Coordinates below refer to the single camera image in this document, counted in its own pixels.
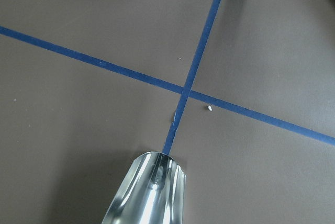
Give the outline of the steel ice scoop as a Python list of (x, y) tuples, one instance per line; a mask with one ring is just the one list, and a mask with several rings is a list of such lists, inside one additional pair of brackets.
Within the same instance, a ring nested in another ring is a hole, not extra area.
[(182, 224), (185, 185), (172, 157), (144, 153), (134, 159), (102, 222)]

